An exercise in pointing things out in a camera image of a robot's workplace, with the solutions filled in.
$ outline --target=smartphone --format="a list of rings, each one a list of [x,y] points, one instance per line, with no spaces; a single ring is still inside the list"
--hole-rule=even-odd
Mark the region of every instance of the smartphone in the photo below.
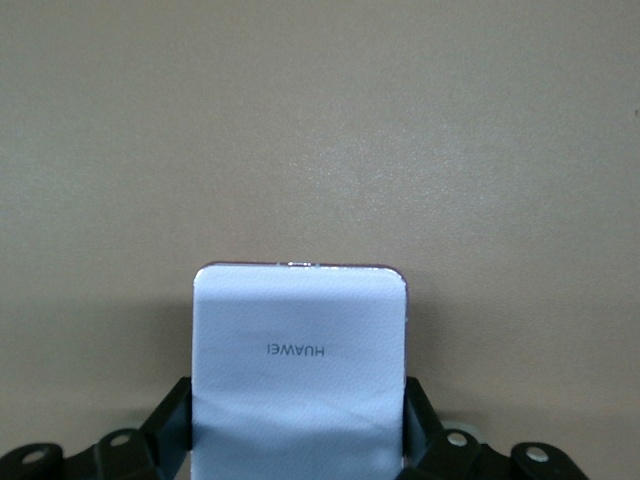
[[[203,267],[192,478],[395,478],[406,309],[406,282],[388,267]]]

